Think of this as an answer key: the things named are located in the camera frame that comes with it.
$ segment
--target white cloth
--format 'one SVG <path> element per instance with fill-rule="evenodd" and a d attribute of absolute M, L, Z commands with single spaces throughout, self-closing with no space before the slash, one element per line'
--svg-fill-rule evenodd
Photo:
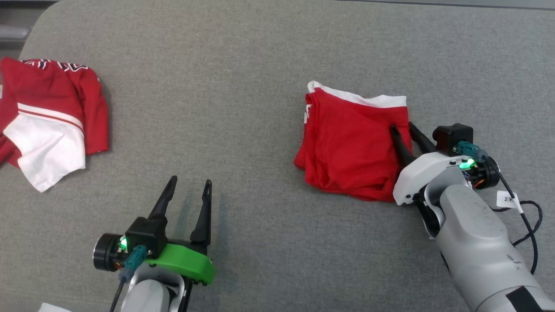
<path fill-rule="evenodd" d="M 38 310 L 38 312 L 70 312 L 70 311 L 59 308 L 51 304 L 43 303 L 41 305 L 41 309 Z"/>

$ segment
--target gray fabric surface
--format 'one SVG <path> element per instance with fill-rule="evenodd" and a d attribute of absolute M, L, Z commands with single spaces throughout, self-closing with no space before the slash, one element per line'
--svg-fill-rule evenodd
<path fill-rule="evenodd" d="M 415 208 L 305 184 L 292 160 L 311 80 L 406 95 L 425 133 L 473 126 L 518 195 L 543 204 L 536 277 L 555 297 L 554 27 L 553 12 L 384 3 L 55 4 L 21 58 L 98 73 L 111 150 L 44 194 L 0 169 L 0 311 L 107 310 L 118 281 L 93 268 L 93 246 L 147 215 L 173 174 L 173 238 L 214 184 L 216 278 L 191 311 L 466 311 Z M 480 194 L 494 204 L 495 190 Z M 526 232 L 517 213 L 502 219 L 512 239 Z"/>

